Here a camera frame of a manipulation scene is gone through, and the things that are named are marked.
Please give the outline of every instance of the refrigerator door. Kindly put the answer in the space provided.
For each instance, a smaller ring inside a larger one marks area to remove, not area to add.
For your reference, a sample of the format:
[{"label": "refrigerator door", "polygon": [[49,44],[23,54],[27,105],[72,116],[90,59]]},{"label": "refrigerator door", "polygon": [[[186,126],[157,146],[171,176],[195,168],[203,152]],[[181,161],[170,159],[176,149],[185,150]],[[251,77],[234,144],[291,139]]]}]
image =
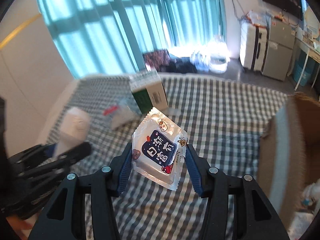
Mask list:
[{"label": "refrigerator door", "polygon": [[293,49],[295,32],[291,26],[273,18],[270,19],[269,25],[269,40]]},{"label": "refrigerator door", "polygon": [[291,49],[269,41],[266,62],[262,74],[283,81],[287,76],[291,56]]}]

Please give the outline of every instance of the desk leg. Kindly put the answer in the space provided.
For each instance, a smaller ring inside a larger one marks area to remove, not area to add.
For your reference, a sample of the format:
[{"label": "desk leg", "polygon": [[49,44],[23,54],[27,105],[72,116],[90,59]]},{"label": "desk leg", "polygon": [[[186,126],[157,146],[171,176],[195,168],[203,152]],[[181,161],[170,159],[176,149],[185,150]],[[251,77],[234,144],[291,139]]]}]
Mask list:
[{"label": "desk leg", "polygon": [[320,70],[320,64],[318,65],[317,74],[316,74],[315,80],[313,81],[313,84],[312,84],[311,88],[313,88],[313,86],[314,86],[315,83],[316,83],[316,80],[317,80],[317,77],[318,77],[318,74],[319,74],[319,70]]},{"label": "desk leg", "polygon": [[294,90],[297,90],[297,88],[298,88],[298,86],[299,86],[299,84],[300,84],[302,75],[303,75],[303,73],[304,73],[304,70],[305,70],[305,68],[306,68],[307,61],[308,61],[308,58],[309,58],[309,52],[310,52],[310,48],[308,47],[308,52],[307,52],[306,60],[304,61],[304,65],[303,65],[302,72],[301,72],[301,74],[300,74],[300,78],[299,78],[298,83],[297,83],[297,85],[296,85],[296,88],[295,88]]}]

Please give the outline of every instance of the suitcase handle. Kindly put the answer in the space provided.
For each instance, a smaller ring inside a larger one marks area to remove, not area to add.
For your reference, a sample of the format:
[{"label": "suitcase handle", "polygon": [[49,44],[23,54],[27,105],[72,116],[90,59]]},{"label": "suitcase handle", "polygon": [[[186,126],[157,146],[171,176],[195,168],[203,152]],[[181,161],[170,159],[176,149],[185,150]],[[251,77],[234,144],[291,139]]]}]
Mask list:
[{"label": "suitcase handle", "polygon": [[258,51],[257,51],[257,59],[259,58],[259,55],[260,55],[260,46],[261,46],[261,43],[259,42],[259,44],[258,44]]}]

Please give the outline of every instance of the white wall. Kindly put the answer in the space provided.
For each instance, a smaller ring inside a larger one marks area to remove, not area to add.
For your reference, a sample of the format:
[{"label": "white wall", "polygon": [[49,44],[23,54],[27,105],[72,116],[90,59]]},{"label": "white wall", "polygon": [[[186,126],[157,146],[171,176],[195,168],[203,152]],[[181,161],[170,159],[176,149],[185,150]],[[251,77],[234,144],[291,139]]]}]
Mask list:
[{"label": "white wall", "polygon": [[[36,0],[15,0],[0,22],[0,42],[37,14]],[[0,96],[7,104],[10,156],[35,145],[52,105],[72,80],[42,17],[2,48]]]},{"label": "white wall", "polygon": [[[279,13],[281,13],[281,9],[268,3],[265,3],[262,0],[239,0],[239,2],[242,8],[244,9],[245,13],[249,12],[250,10],[254,10],[257,12],[266,12],[268,10],[274,15],[279,15]],[[224,3],[227,18],[227,46],[230,51],[230,57],[238,58],[240,53],[240,23],[235,17],[232,0],[224,0]],[[241,17],[243,15],[242,10],[236,0],[234,0],[234,3],[236,6],[238,17]],[[296,17],[285,12],[284,14],[286,18],[289,15],[290,23],[298,23]]]}]

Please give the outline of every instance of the checkered tablecloth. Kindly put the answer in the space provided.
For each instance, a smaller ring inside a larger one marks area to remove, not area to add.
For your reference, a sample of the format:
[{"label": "checkered tablecloth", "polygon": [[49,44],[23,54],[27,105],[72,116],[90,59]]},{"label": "checkered tablecloth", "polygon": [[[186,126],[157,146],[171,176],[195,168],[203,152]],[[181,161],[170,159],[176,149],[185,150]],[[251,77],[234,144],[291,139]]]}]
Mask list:
[{"label": "checkered tablecloth", "polygon": [[[259,137],[264,125],[282,106],[286,95],[248,84],[202,75],[165,75],[168,104],[181,115],[168,116],[189,135],[200,157],[232,176],[258,169]],[[57,142],[66,110],[72,106],[92,118],[87,140],[92,154],[73,166],[78,176],[94,173],[120,155],[139,121],[117,130],[108,129],[102,111],[131,97],[127,77],[81,80],[52,128],[48,143]],[[201,229],[206,199],[194,192],[184,164],[178,190],[168,190],[132,171],[125,192],[113,199],[122,239],[196,239]],[[86,197],[87,238],[93,238],[90,196]],[[229,198],[227,238],[232,235],[233,198]]]}]

